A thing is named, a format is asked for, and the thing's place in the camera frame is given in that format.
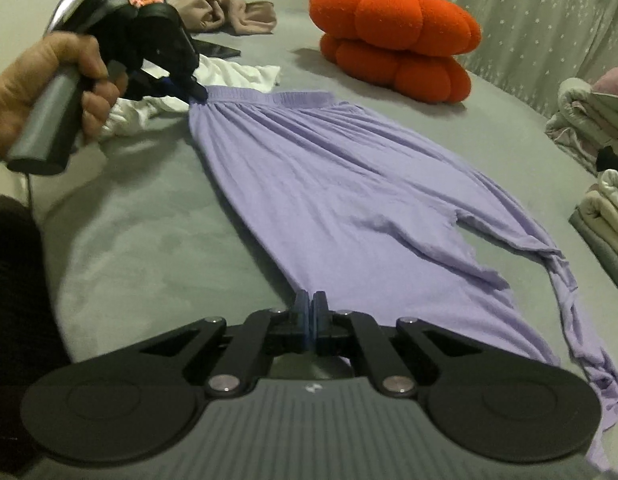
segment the person's leg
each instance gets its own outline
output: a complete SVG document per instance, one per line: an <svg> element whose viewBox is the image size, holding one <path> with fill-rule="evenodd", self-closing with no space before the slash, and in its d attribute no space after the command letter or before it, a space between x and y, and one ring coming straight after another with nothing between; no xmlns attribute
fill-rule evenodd
<svg viewBox="0 0 618 480"><path fill-rule="evenodd" d="M35 457L20 423L27 387L70 364L45 280L42 240L29 211L0 196L0 470Z"/></svg>

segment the stacked orange cushions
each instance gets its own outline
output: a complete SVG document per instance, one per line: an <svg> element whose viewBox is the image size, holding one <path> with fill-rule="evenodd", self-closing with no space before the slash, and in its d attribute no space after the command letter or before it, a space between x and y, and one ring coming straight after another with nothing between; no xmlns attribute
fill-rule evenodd
<svg viewBox="0 0 618 480"><path fill-rule="evenodd" d="M453 59L481 40L473 17L446 0L309 0L326 59L357 79L418 101L456 103L471 91Z"/></svg>

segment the mattress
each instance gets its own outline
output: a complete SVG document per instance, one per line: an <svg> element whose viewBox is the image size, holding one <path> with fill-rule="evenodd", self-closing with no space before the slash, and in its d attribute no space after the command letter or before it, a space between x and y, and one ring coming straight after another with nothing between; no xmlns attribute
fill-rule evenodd
<svg viewBox="0 0 618 480"><path fill-rule="evenodd" d="M564 251L618 366L618 290L567 222L593 178L543 134L545 118L476 76L470 97L458 105L421 104L357 81L322 58L320 35L305 13L279 12L272 35L206 36L242 50L243 64L279 64L280 90L328 90L373 108L460 154L511 192ZM291 303L291 288L193 147L186 119L154 119L142 136L109 140L103 149L103 174L43 225L51 294L73 359L205 316L234 324L254 310ZM511 284L526 320L562 365L582 376L570 360L543 265L480 234L463 235L477 259ZM604 446L618 469L618 424Z"/></svg>

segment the human hand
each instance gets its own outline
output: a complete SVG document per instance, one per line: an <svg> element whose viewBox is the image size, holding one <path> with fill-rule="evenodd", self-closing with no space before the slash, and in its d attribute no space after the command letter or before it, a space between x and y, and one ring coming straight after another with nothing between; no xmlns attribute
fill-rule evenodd
<svg viewBox="0 0 618 480"><path fill-rule="evenodd" d="M127 74L107 81L107 68L100 58L98 41L92 36L53 32L23 52L0 75L0 160L20 135L38 96L61 63L77 63L80 72L96 80L84 92L83 133L94 140L110 110L127 89Z"/></svg>

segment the white logo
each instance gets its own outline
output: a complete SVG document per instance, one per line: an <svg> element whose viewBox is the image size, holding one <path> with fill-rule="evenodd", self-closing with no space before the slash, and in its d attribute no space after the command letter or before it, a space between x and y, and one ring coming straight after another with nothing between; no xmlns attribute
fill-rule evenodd
<svg viewBox="0 0 618 480"><path fill-rule="evenodd" d="M307 390L310 394L316 394L322 389L323 386L318 383L307 384L307 386L305 386L305 390Z"/></svg>

